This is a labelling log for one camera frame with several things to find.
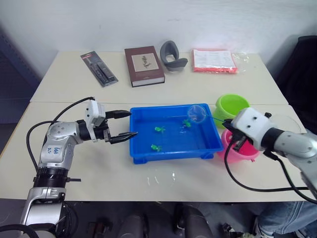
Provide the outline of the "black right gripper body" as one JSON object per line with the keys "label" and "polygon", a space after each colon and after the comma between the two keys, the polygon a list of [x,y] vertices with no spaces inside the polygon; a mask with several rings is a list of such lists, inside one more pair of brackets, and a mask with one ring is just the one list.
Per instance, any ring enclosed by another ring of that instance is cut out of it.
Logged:
{"label": "black right gripper body", "polygon": [[238,129],[232,129],[232,137],[230,144],[233,147],[233,150],[236,152],[239,152],[239,150],[242,148],[242,146],[248,141],[251,145],[253,145],[253,141],[250,137],[248,137],[245,133]]}

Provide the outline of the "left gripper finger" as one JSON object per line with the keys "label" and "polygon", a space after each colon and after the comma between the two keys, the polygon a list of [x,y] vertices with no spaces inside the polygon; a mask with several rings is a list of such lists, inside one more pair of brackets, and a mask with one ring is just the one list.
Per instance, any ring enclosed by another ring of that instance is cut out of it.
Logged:
{"label": "left gripper finger", "polygon": [[124,142],[124,141],[127,141],[127,140],[133,138],[137,134],[138,134],[138,132],[124,132],[124,133],[120,133],[117,136],[111,137],[109,139],[109,142],[110,142],[110,144],[121,143],[121,142]]}
{"label": "left gripper finger", "polygon": [[106,112],[106,119],[120,119],[131,116],[131,113],[127,110],[113,110]]}

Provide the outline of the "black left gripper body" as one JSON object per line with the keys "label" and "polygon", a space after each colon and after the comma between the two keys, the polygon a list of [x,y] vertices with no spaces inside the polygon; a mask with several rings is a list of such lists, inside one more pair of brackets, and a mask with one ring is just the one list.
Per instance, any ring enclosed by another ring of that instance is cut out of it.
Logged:
{"label": "black left gripper body", "polygon": [[96,139],[103,139],[105,142],[110,142],[111,134],[108,126],[108,117],[110,115],[110,112],[105,112],[105,118],[100,121],[98,125],[94,125]]}

